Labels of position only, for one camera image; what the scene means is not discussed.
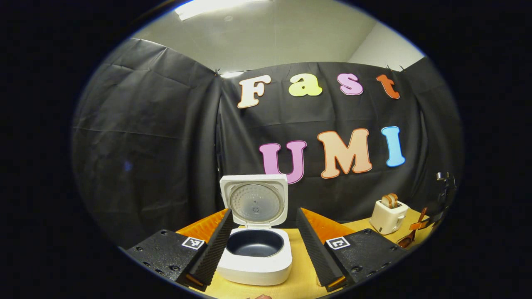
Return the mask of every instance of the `orange finger pad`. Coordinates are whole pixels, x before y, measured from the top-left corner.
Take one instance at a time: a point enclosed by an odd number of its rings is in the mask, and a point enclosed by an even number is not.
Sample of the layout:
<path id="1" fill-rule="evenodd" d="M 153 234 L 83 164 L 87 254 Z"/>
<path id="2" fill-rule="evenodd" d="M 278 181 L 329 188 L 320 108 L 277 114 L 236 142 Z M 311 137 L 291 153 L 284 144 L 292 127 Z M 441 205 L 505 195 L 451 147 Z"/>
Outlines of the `orange finger pad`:
<path id="1" fill-rule="evenodd" d="M 183 227 L 176 232 L 180 235 L 205 240 L 205 242 L 209 243 L 216 227 L 218 227 L 228 210 L 229 209 L 221 210 L 220 212 L 207 216 L 189 226 Z"/>
<path id="2" fill-rule="evenodd" d="M 301 210 L 312 226 L 312 229 L 314 229 L 318 235 L 318 238 L 320 238 L 320 242 L 322 244 L 325 244 L 326 240 L 350 235 L 356 232 L 351 228 L 345 227 L 334 220 L 323 217 L 320 214 L 316 214 L 304 208 L 301 208 Z"/>

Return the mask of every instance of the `black cloth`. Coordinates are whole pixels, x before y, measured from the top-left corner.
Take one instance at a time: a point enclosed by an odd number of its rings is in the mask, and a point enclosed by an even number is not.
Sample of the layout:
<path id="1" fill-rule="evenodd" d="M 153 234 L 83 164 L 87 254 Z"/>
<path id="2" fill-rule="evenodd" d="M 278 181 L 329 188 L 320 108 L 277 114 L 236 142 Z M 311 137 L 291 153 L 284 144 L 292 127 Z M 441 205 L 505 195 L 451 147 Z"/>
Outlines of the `black cloth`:
<path id="1" fill-rule="evenodd" d="M 288 92 L 292 84 L 289 80 L 300 73 L 315 75 L 322 93 L 292 96 Z M 340 73 L 356 75 L 363 93 L 345 95 L 337 81 Z M 264 95 L 257 97 L 259 104 L 239 109 L 239 82 L 265 74 L 271 77 L 271 83 L 265 84 Z M 381 74 L 393 80 L 399 99 L 386 94 L 376 79 Z M 259 147 L 277 143 L 281 145 L 279 170 L 290 173 L 292 156 L 286 144 L 303 140 L 307 143 L 304 176 L 288 187 L 288 218 L 279 227 L 294 227 L 299 207 L 339 222 L 368 218 L 375 201 L 389 193 L 397 194 L 400 201 L 417 211 L 429 206 L 428 214 L 434 214 L 439 193 L 436 173 L 460 172 L 462 167 L 461 128 L 453 108 L 448 88 L 427 59 L 403 72 L 335 62 L 294 63 L 248 71 L 222 85 L 217 125 L 220 170 L 223 175 L 264 173 Z M 388 126 L 400 129 L 406 161 L 397 167 L 386 165 L 388 146 L 381 130 Z M 372 169 L 346 175 L 341 172 L 336 178 L 323 179 L 325 153 L 317 135 L 336 131 L 348 145 L 357 128 L 369 131 Z"/>
<path id="2" fill-rule="evenodd" d="M 290 78 L 310 73 L 318 96 L 292 96 Z M 352 73 L 361 95 L 345 95 L 337 76 Z M 239 109 L 243 79 L 269 75 L 257 106 Z M 399 99 L 377 77 L 393 80 Z M 388 167 L 381 130 L 397 126 L 406 162 Z M 323 179 L 323 144 L 336 131 L 347 145 L 369 131 L 372 169 Z M 162 229 L 179 229 L 223 209 L 223 175 L 264 174 L 259 147 L 278 143 L 279 170 L 292 171 L 290 141 L 303 140 L 304 176 L 289 185 L 288 218 L 304 207 L 345 222 L 371 216 L 395 193 L 428 214 L 438 212 L 436 173 L 462 171 L 461 123 L 450 91 L 427 59 L 398 72 L 335 62 L 285 64 L 223 79 L 172 49 L 131 39 L 97 69 L 73 122 L 73 165 L 88 210 L 117 245 L 129 248 Z"/>
<path id="3" fill-rule="evenodd" d="M 95 71 L 74 116 L 74 173 L 87 209 L 117 245 L 223 208 L 213 204 L 220 83 L 196 61 L 138 39 Z"/>

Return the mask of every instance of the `wooden table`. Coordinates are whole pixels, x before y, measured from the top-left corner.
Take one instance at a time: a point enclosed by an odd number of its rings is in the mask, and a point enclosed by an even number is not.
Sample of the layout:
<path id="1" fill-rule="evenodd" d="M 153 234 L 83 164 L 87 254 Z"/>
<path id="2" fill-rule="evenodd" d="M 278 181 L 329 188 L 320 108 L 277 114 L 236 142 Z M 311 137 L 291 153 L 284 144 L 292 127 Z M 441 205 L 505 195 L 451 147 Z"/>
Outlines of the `wooden table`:
<path id="1" fill-rule="evenodd" d="M 409 227 L 411 224 L 418 222 L 420 213 L 409 209 L 406 213 L 403 225 L 396 232 L 386 235 L 385 237 L 390 241 L 397 243 L 397 241 L 408 235 L 411 231 Z M 375 230 L 369 223 L 369 218 L 353 221 L 343 224 L 355 231 L 370 228 Z M 428 227 L 415 232 L 415 241 L 409 246 L 409 250 L 423 242 L 432 231 Z M 309 254 L 306 252 L 303 239 L 298 229 L 284 229 L 290 238 L 290 246 L 292 248 L 292 269 L 288 279 L 276 286 L 250 286 L 234 283 L 221 277 L 218 272 L 214 273 L 211 285 L 205 292 L 199 292 L 190 288 L 193 292 L 198 292 L 212 296 L 219 299 L 255 299 L 256 297 L 265 294 L 271 296 L 273 299 L 307 299 L 317 298 L 327 294 L 324 287 L 318 285 L 316 272 L 310 261 Z"/>

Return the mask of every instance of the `white wall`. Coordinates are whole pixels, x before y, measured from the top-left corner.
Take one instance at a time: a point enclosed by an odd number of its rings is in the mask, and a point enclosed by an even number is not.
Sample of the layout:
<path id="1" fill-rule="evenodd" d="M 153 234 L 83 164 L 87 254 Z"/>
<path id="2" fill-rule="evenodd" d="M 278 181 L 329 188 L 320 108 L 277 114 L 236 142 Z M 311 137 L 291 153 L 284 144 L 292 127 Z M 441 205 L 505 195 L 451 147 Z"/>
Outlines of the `white wall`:
<path id="1" fill-rule="evenodd" d="M 424 56 L 404 37 L 377 22 L 348 62 L 383 68 L 389 65 L 392 70 L 401 71 L 401 67 L 406 69 Z"/>

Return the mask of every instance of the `blue letter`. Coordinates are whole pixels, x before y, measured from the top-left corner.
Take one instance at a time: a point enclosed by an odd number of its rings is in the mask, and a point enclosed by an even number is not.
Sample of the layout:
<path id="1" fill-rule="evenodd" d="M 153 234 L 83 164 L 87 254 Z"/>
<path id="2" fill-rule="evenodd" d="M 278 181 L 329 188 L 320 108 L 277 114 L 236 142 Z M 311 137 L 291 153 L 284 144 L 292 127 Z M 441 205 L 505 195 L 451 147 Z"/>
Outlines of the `blue letter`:
<path id="1" fill-rule="evenodd" d="M 405 158 L 401 153 L 401 144 L 399 143 L 399 128 L 398 127 L 386 127 L 381 130 L 384 136 L 386 136 L 386 142 L 388 142 L 388 151 L 390 158 L 386 161 L 386 165 L 389 167 L 396 167 L 404 163 Z"/>

